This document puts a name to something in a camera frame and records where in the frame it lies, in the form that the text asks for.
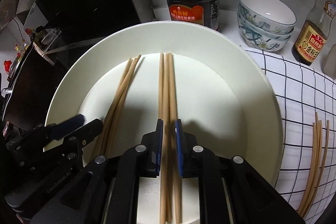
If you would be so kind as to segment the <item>dark wok pan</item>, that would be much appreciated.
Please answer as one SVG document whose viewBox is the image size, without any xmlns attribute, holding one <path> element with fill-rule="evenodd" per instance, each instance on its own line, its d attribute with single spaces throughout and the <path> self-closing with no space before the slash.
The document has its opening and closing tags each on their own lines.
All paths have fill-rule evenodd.
<svg viewBox="0 0 336 224">
<path fill-rule="evenodd" d="M 25 131 L 44 124 L 51 100 L 66 72 L 59 60 L 51 64 L 34 46 L 29 46 L 9 83 L 11 93 L 5 95 L 2 120 Z"/>
</svg>

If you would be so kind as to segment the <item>large white round bowl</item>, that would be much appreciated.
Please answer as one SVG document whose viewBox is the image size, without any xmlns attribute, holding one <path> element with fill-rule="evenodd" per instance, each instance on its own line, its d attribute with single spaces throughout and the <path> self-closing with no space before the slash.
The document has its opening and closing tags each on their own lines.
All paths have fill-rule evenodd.
<svg viewBox="0 0 336 224">
<path fill-rule="evenodd" d="M 140 60 L 127 93 L 112 155 L 138 144 L 158 118 L 159 56 L 174 58 L 177 112 L 200 145 L 246 159 L 271 185 L 282 157 L 282 122 L 260 67 L 219 32 L 189 23 L 152 22 L 116 32 L 89 49 L 56 90 L 46 124 L 83 114 L 103 119 L 131 57 Z"/>
</svg>

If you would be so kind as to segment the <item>black gas stove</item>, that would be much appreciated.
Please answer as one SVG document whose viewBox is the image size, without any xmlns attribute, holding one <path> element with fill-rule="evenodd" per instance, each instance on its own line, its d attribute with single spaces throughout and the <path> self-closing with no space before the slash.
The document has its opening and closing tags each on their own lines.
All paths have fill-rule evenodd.
<svg viewBox="0 0 336 224">
<path fill-rule="evenodd" d="M 59 35 L 51 43 L 49 49 L 42 53 L 42 56 L 52 63 L 59 61 L 65 68 L 70 69 L 86 51 L 104 38 L 106 38 L 106 36 L 67 43 Z"/>
</svg>

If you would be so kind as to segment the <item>white black grid cloth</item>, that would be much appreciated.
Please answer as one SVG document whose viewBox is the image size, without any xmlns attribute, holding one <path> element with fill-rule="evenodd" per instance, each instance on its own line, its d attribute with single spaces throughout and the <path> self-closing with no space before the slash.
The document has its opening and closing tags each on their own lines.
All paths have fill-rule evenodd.
<svg viewBox="0 0 336 224">
<path fill-rule="evenodd" d="M 295 209 L 299 208 L 310 170 L 315 112 L 330 122 L 329 148 L 322 180 L 304 218 L 316 223 L 335 195 L 335 80 L 322 72 L 275 53 L 246 48 L 272 85 L 281 111 L 284 153 L 275 188 Z"/>
</svg>

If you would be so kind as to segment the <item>bottom floral ceramic bowl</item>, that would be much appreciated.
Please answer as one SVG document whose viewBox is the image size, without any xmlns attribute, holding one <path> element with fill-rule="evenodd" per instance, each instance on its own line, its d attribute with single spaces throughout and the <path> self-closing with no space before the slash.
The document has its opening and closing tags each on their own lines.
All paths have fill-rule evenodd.
<svg viewBox="0 0 336 224">
<path fill-rule="evenodd" d="M 266 36 L 262 36 L 257 34 L 253 31 L 245 31 L 244 29 L 241 29 L 239 26 L 240 34 L 242 35 L 243 39 L 245 40 L 246 44 L 249 47 L 257 48 L 262 51 L 267 52 L 275 52 L 277 50 L 282 49 L 285 44 L 289 41 L 289 39 L 286 40 L 278 40 L 278 39 L 270 39 Z"/>
</svg>

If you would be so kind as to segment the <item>floral ceramic bowl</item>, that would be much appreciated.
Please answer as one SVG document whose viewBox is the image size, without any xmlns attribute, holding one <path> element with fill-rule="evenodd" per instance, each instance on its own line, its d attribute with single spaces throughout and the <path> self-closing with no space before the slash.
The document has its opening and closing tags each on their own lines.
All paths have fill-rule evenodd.
<svg viewBox="0 0 336 224">
<path fill-rule="evenodd" d="M 297 22 L 294 12 L 280 0 L 239 0 L 238 10 L 252 25 L 273 34 L 289 34 Z"/>
<path fill-rule="evenodd" d="M 282 49 L 285 44 L 289 41 L 289 39 L 286 40 L 278 40 L 278 39 L 270 39 L 266 36 L 262 36 L 257 34 L 253 31 L 245 31 L 244 29 L 241 29 L 239 26 L 240 34 L 242 35 L 243 39 L 245 40 L 246 44 L 249 47 L 257 48 L 262 51 L 267 52 L 275 52 L 277 50 Z"/>
<path fill-rule="evenodd" d="M 240 11 L 237 11 L 237 17 L 238 17 L 238 25 L 240 26 L 241 29 L 244 29 L 245 31 L 250 30 L 256 32 L 259 35 L 266 36 L 267 38 L 270 39 L 286 40 L 291 37 L 291 34 L 285 34 L 285 35 L 273 34 L 271 32 L 265 31 L 259 27 L 254 26 L 252 23 L 250 23 L 242 16 Z"/>
</svg>

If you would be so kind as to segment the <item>middle floral ceramic bowl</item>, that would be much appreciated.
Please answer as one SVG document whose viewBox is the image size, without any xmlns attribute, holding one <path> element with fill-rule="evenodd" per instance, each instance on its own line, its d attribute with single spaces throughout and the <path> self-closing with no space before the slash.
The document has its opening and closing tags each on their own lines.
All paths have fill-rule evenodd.
<svg viewBox="0 0 336 224">
<path fill-rule="evenodd" d="M 291 37 L 291 34 L 285 34 L 285 35 L 273 34 L 271 32 L 265 31 L 259 27 L 254 26 L 252 23 L 250 23 L 242 16 L 240 11 L 237 11 L 237 17 L 238 17 L 238 25 L 240 26 L 241 29 L 244 29 L 245 31 L 250 30 L 256 32 L 259 35 L 266 36 L 267 38 L 270 39 L 286 40 Z"/>
</svg>

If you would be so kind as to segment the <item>top floral ceramic bowl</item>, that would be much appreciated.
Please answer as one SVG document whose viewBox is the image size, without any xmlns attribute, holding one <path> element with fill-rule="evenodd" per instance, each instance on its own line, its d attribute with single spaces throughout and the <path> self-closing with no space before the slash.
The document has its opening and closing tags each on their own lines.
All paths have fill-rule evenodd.
<svg viewBox="0 0 336 224">
<path fill-rule="evenodd" d="M 238 10 L 252 25 L 273 34 L 289 34 L 297 22 L 294 12 L 280 0 L 239 0 Z"/>
</svg>

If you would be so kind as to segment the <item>small glass sauce bottle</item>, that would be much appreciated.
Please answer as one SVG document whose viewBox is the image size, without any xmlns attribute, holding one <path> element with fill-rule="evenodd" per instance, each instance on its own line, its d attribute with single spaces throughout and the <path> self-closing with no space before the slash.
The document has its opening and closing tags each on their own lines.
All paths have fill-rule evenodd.
<svg viewBox="0 0 336 224">
<path fill-rule="evenodd" d="M 291 52 L 294 58 L 307 66 L 321 52 L 330 34 L 335 17 L 335 0 L 315 0 Z"/>
</svg>

